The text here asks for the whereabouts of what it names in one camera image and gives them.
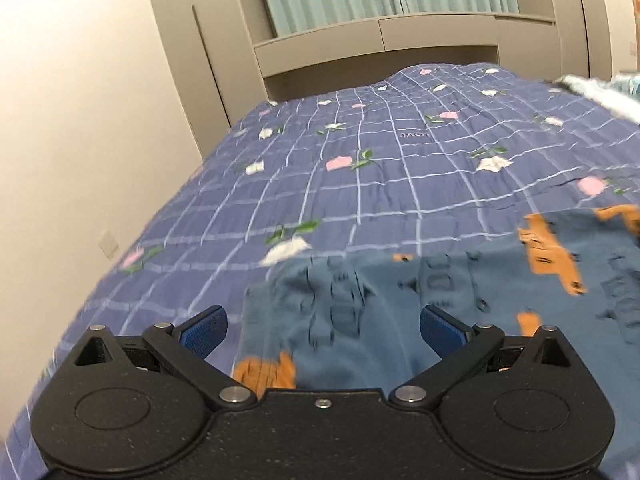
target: blue plaid bedspread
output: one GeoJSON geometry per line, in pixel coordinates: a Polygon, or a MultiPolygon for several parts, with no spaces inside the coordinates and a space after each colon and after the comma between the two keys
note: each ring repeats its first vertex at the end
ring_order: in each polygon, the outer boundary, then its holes
{"type": "MultiPolygon", "coordinates": [[[[320,221],[302,236],[325,256],[475,248],[514,232],[531,212],[637,203],[638,131],[581,96],[488,64],[414,66],[373,86],[259,105],[135,244],[163,250],[139,272],[117,267],[98,283],[18,416],[0,478],[44,473],[30,411],[88,325],[137,334],[221,304],[228,335],[209,361],[230,372],[244,290],[268,274],[259,262],[279,226],[320,221]],[[260,139],[264,128],[273,134],[260,139]],[[328,171],[339,156],[370,162],[328,171]],[[264,170],[246,174],[257,162],[264,170]],[[606,189],[585,194],[578,182],[586,176],[606,189]]],[[[632,462],[619,471],[634,474],[632,462]]]]}

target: wall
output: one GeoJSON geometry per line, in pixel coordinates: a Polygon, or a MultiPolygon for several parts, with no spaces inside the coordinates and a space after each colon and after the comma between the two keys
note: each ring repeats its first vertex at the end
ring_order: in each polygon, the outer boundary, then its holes
{"type": "Polygon", "coordinates": [[[201,163],[149,0],[0,0],[0,434],[120,251],[201,163]]]}
{"type": "Polygon", "coordinates": [[[633,0],[605,0],[605,4],[609,19],[613,73],[637,71],[638,46],[633,0]]]}

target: screw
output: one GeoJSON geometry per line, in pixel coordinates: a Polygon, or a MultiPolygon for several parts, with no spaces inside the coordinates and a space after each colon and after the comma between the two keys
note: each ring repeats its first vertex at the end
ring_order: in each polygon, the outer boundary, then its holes
{"type": "Polygon", "coordinates": [[[326,410],[327,408],[331,407],[332,402],[329,399],[316,399],[316,402],[314,404],[316,405],[316,408],[326,410]]]}
{"type": "Polygon", "coordinates": [[[251,390],[244,386],[228,386],[220,391],[220,399],[231,404],[245,402],[251,397],[251,390]]]}
{"type": "Polygon", "coordinates": [[[407,384],[405,386],[400,386],[396,390],[396,399],[404,400],[404,402],[419,402],[426,396],[427,392],[425,392],[420,386],[411,386],[410,384],[407,384]]]}

